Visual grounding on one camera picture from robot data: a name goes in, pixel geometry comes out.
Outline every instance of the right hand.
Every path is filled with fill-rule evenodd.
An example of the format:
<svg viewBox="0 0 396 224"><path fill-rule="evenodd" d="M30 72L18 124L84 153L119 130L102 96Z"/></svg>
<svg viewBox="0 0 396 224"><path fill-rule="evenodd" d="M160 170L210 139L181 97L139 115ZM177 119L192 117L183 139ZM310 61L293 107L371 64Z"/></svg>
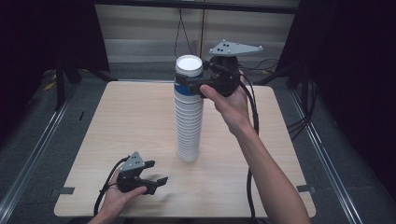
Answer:
<svg viewBox="0 0 396 224"><path fill-rule="evenodd" d="M216 109L233 135L238 135L244 127L251 127L248 117L248 98L241 87L238 87L229 97L223 97L207 85L202 85L200 91L215 103Z"/></svg>

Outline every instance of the white cup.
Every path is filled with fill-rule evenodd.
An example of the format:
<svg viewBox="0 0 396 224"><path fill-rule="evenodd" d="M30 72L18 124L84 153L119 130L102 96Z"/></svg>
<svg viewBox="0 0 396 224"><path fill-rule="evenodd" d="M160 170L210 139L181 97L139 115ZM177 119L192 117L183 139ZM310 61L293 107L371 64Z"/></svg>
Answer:
<svg viewBox="0 0 396 224"><path fill-rule="evenodd" d="M177 59L176 71L187 77L203 75L202 61L194 55ZM175 81L175 116L177 123L177 155L182 161L195 161L199 154L204 100L199 94Z"/></svg>

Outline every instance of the dark background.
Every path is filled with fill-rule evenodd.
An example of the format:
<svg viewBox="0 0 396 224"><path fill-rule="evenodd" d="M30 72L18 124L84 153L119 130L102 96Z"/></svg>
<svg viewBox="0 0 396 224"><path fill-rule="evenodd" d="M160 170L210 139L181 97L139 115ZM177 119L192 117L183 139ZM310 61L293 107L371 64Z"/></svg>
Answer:
<svg viewBox="0 0 396 224"><path fill-rule="evenodd" d="M313 78L339 128L396 199L396 7L311 1L296 15L279 67L295 88Z"/></svg>
<svg viewBox="0 0 396 224"><path fill-rule="evenodd" d="M43 73L65 57L109 71L94 4L0 1L0 134L3 139L37 90Z"/></svg>

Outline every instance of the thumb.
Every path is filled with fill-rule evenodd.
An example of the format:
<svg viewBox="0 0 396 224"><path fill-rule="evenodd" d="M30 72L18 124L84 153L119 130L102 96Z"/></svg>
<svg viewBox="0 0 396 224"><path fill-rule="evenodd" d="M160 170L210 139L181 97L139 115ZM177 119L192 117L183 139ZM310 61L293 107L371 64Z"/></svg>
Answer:
<svg viewBox="0 0 396 224"><path fill-rule="evenodd" d="M127 193L125 193L125 196L128 198L128 201L143 194L144 192L146 192L148 189L145 186L133 189Z"/></svg>
<svg viewBox="0 0 396 224"><path fill-rule="evenodd" d="M215 103L218 111L221 111L225 104L225 98L220 95L215 89L209 87L208 85L202 85L200 87L201 93L208 99Z"/></svg>

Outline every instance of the gray carpet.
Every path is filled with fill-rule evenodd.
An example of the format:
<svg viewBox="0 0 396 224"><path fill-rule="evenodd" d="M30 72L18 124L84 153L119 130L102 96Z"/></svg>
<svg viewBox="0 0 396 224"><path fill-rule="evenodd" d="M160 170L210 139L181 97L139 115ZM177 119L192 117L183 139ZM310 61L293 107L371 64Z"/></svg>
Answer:
<svg viewBox="0 0 396 224"><path fill-rule="evenodd" d="M173 63L112 63L110 68L111 76L124 79L172 80L175 71ZM260 71L248 71L245 74L252 81L266 77ZM67 108L8 223L68 223L71 220L53 214L57 197L51 196L51 193L64 185L106 87L104 81L89 73L82 72L82 76L83 80L77 86L71 105ZM43 86L48 82L48 78L43 79ZM300 117L285 83L286 79L282 77L271 82L269 86L275 91L285 123L291 124ZM14 133L2 143L0 167L6 172L0 179L1 198L4 197L45 130L55 105L56 90L42 91L41 87L27 107ZM370 167L350 146L342 131L337 129L320 97L312 120L335 169L358 209L362 222L396 223L394 201L378 182ZM317 214L312 218L312 223L349 223L306 132L301 132L293 144L305 179L316 190L312 197ZM74 223L84 223L87 220L75 220Z"/></svg>

